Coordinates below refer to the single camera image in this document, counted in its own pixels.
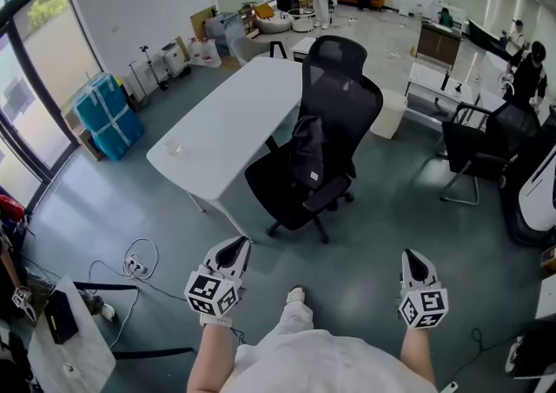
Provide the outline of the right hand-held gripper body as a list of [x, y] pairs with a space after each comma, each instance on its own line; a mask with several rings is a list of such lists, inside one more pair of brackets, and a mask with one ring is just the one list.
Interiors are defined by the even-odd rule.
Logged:
[[436, 327], [447, 314], [447, 290], [437, 283], [416, 283], [409, 271], [407, 288], [400, 285], [400, 316], [409, 329]]

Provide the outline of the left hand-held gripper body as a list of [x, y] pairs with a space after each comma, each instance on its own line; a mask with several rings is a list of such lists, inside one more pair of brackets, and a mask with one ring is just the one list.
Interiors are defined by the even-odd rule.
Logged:
[[235, 262], [208, 262], [207, 255], [198, 270], [192, 271], [184, 296], [197, 313], [226, 317], [240, 300], [242, 277], [236, 275]]

